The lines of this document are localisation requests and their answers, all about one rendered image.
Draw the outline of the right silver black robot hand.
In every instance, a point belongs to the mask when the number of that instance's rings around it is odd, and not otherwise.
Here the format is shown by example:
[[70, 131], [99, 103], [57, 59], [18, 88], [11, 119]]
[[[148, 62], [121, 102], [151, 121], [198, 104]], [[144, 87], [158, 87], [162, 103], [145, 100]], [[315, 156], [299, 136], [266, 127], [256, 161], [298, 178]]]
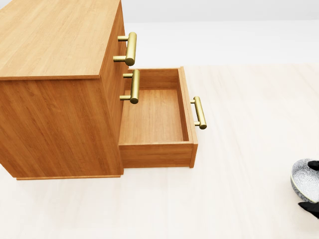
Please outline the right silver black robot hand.
[[[312, 170], [319, 171], [319, 161], [309, 161], [308, 167]], [[305, 211], [311, 213], [319, 220], [319, 202], [311, 203], [311, 202], [299, 202], [298, 205], [304, 209]]]

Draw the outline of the black patterned bowl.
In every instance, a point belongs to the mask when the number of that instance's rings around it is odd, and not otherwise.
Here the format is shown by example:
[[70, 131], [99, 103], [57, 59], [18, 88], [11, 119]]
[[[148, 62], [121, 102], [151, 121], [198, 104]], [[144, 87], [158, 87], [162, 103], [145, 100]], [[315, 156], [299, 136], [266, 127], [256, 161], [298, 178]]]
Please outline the black patterned bowl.
[[319, 161], [308, 158], [296, 161], [290, 179], [293, 190], [302, 200], [319, 202]]

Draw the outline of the wooden cabinet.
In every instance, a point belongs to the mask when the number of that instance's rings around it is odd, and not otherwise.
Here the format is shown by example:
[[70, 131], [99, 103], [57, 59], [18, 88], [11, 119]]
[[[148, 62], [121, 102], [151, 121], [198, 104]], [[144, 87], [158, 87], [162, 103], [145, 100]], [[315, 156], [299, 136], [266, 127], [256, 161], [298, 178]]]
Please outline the wooden cabinet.
[[124, 172], [100, 70], [117, 0], [0, 9], [0, 164], [17, 179]]

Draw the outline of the open wooden drawer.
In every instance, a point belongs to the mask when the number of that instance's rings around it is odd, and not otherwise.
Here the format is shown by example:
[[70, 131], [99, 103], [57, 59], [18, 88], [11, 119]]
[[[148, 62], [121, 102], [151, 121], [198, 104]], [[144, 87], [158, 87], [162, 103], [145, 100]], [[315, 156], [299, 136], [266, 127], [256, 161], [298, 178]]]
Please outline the open wooden drawer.
[[198, 147], [183, 67], [140, 69], [139, 102], [123, 102], [124, 168], [194, 167]]

